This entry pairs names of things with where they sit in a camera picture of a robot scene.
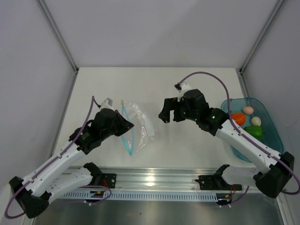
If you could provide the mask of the clear zip top bag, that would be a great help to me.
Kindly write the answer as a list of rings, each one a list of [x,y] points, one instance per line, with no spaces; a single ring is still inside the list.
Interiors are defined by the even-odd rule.
[[[124,147],[132,156],[154,141],[155,128],[151,106],[143,102],[121,100],[121,115],[134,127],[121,136]]]

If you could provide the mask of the orange toy pumpkin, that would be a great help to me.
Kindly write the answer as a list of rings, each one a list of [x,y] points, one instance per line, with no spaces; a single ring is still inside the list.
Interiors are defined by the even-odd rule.
[[[242,126],[246,122],[247,118],[245,114],[241,112],[236,112],[232,114],[232,119],[239,125]]]

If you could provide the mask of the green toy bell pepper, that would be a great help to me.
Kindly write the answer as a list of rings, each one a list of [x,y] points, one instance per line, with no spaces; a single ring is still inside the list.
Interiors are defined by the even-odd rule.
[[[263,138],[263,130],[260,126],[248,126],[244,130],[259,141]]]

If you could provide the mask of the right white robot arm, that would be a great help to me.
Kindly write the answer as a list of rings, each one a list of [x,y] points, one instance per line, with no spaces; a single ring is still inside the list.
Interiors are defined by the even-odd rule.
[[[275,151],[242,130],[228,113],[209,107],[198,89],[190,89],[180,97],[166,98],[158,117],[164,122],[191,120],[203,131],[210,133],[244,154],[254,167],[222,165],[214,174],[219,189],[229,185],[257,187],[270,198],[277,198],[293,175],[294,156]]]

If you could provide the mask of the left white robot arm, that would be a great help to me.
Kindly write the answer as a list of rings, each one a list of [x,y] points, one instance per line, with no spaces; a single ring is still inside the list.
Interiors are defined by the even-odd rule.
[[[28,218],[35,218],[62,195],[81,187],[107,188],[103,173],[94,163],[86,163],[76,172],[62,176],[77,160],[88,155],[110,136],[121,136],[134,127],[117,110],[101,109],[94,119],[86,119],[77,128],[63,148],[44,162],[31,174],[13,177],[11,186],[13,199]]]

